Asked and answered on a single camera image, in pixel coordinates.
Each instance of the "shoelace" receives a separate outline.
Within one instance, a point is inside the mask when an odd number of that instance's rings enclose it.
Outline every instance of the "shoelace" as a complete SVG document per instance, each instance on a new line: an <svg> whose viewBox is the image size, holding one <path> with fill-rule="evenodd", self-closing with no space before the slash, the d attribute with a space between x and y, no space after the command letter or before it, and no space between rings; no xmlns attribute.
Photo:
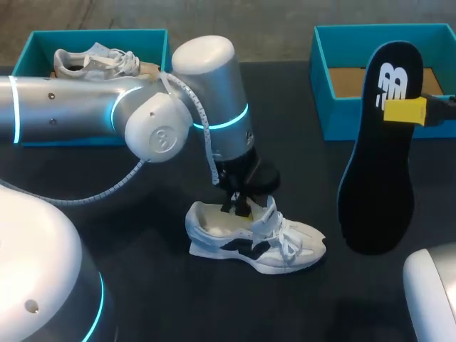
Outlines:
<svg viewBox="0 0 456 342"><path fill-rule="evenodd" d="M140 59L136 57L133 52L127 51L124 52L118 48L114 48L113 51L119 53L117 57L114 58L114 62L117 63L113 66L108 66L107 69L119 68L119 71L116 75L124 72L131 72L132 70L138 69L140 67Z"/></svg>
<svg viewBox="0 0 456 342"><path fill-rule="evenodd" d="M271 239L279 240L279 248L285 261L291 261L302 248L301 237L290 227L282 213L278 212L279 225L272 232Z"/></svg>
<svg viewBox="0 0 456 342"><path fill-rule="evenodd" d="M124 52L118 48L113 48L112 51L118 53L115 58L100 57L97 55L87 55L86 58L88 60L94 60L106 64L107 70L118 68L118 72L115 76L120 75L121 73L131 73L135 69L139 69L140 59L136 57L133 52Z"/></svg>

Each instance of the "blue light ring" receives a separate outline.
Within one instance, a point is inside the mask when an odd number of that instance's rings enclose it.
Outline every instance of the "blue light ring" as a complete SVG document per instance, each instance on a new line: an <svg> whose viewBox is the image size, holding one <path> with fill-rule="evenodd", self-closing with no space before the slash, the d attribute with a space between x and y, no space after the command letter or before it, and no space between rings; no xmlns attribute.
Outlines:
<svg viewBox="0 0 456 342"><path fill-rule="evenodd" d="M114 127L114 112L115 112L115 108L119 104L120 100L122 100L129 93L132 93L133 91L141 89L141 88L143 88L143 87L134 87L134 88L128 89L127 91L124 91L124 92L120 93L118 95L118 97L115 99L115 102L113 104L113 107L111 108L111 114L110 114L111 125L113 126L114 131L115 131L115 127Z"/></svg>
<svg viewBox="0 0 456 342"><path fill-rule="evenodd" d="M88 331L87 335L85 335L85 338L82 340L82 342L87 342L89 340L89 338L92 336L92 334L95 331L95 328L98 325L98 322L100 320L101 312L103 311L103 305L104 305L104 301L105 301L105 285L103 283L103 278L101 277L101 274L100 274L100 286L101 286L100 307L98 308L97 316L96 316L95 320L93 321L93 324L92 324L90 330Z"/></svg>
<svg viewBox="0 0 456 342"><path fill-rule="evenodd" d="M13 93L14 104L14 144L19 143L21 135L21 116L19 112L19 93L17 91L16 79L13 76L8 76L11 84L11 92Z"/></svg>
<svg viewBox="0 0 456 342"><path fill-rule="evenodd" d="M220 128L225 128L225 127L231 126L231 125L237 123L239 120L241 120L248 112L249 112L249 104L246 104L245 109L237 117L235 117L234 119L231 119L230 121L228 121L226 123L220 123L219 125L209 126L209 129L210 130L219 130ZM198 125L196 123L194 123L193 125L196 128L199 128L200 130L204 129L204 127L202 127L202 125Z"/></svg>

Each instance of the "black insole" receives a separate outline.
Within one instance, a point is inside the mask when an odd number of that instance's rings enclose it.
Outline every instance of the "black insole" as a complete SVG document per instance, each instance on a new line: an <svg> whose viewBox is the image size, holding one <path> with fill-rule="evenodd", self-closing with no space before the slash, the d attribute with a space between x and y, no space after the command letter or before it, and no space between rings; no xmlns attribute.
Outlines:
<svg viewBox="0 0 456 342"><path fill-rule="evenodd" d="M370 60L361 125L338 193L338 219L347 245L382 254L402 239L413 215L408 151L414 126L383 121L384 98L417 98L423 60L410 43L380 47Z"/></svg>

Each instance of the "shoe tongue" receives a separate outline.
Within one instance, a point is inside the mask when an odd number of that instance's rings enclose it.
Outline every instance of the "shoe tongue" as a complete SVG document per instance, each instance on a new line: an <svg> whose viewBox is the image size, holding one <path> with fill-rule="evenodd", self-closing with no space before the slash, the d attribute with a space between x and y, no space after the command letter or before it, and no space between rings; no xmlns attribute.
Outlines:
<svg viewBox="0 0 456 342"><path fill-rule="evenodd" d="M83 66L86 67L90 63L90 61L97 61L107 66L114 66L116 64L116 62L112 58L86 55L84 58Z"/></svg>
<svg viewBox="0 0 456 342"><path fill-rule="evenodd" d="M276 201L272 196L268 196L267 207L263 216L253 223L250 230L255 234L269 237L278 225L279 213L277 212Z"/></svg>
<svg viewBox="0 0 456 342"><path fill-rule="evenodd" d="M95 43L91 48L87 50L90 55L97 55L100 57L109 57L110 49L100 43Z"/></svg>

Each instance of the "black n logo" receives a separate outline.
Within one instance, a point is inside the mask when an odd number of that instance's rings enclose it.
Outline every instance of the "black n logo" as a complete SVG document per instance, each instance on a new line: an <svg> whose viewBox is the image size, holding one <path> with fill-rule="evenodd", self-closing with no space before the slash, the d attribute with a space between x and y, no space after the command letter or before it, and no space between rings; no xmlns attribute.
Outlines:
<svg viewBox="0 0 456 342"><path fill-rule="evenodd" d="M225 251L238 251L252 260L257 260L264 252L267 252L271 245L268 241L262 241L252 249L253 241L248 239L234 239L228 242L222 249Z"/></svg>

